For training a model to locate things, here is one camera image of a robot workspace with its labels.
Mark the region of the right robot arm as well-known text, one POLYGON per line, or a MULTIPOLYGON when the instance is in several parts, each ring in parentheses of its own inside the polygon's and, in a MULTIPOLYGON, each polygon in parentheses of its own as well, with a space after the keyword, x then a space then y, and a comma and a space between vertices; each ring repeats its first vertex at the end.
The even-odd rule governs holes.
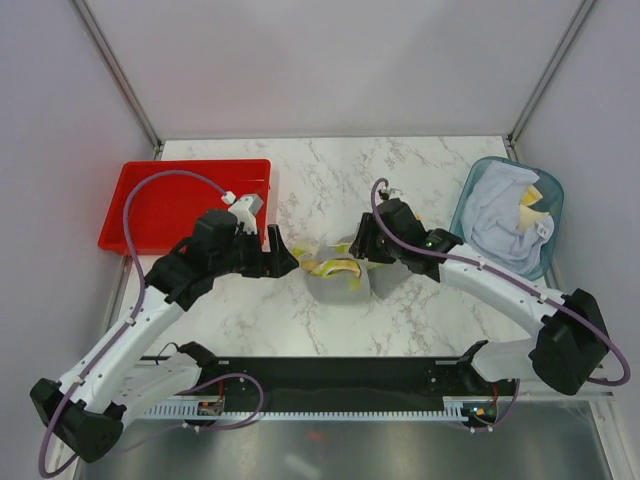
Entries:
POLYGON ((527 332, 525 340, 479 341, 463 354, 457 381, 469 394, 502 380, 533 379, 574 395, 609 351, 605 323, 590 293, 565 294, 514 278, 454 234, 425 229, 398 198, 363 214, 349 252, 373 263, 401 263, 414 274, 458 288, 527 332))

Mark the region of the grey towel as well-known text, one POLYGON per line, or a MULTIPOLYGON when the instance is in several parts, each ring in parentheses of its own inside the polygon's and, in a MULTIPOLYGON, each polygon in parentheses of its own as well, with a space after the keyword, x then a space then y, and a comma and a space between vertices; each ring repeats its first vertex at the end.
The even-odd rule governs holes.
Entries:
POLYGON ((293 255, 304 271, 304 282, 316 301, 329 305, 368 303, 375 296, 388 298, 412 273, 400 262, 393 264, 358 260, 349 253, 355 235, 336 243, 301 241, 293 255))

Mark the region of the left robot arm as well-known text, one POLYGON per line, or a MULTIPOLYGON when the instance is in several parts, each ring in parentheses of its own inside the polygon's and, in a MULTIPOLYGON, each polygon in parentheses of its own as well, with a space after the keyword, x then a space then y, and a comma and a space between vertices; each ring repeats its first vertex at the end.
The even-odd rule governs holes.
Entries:
POLYGON ((42 378, 30 398, 47 428, 82 460, 102 458, 124 429, 124 408, 114 401, 126 369, 195 301, 216 278, 280 278, 297 268, 277 225, 267 228, 269 248, 258 233, 246 231, 233 213, 211 210, 190 236, 155 262, 144 277, 141 299, 65 377, 42 378))

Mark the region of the yellow green patterned towel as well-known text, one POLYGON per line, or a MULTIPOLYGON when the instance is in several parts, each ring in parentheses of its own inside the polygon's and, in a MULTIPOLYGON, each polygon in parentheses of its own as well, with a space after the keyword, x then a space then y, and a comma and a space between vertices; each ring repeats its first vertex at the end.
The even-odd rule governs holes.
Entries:
POLYGON ((315 241, 293 246, 305 285, 318 302, 347 305, 369 300, 372 290, 367 264, 350 255, 349 247, 349 242, 326 245, 315 241))

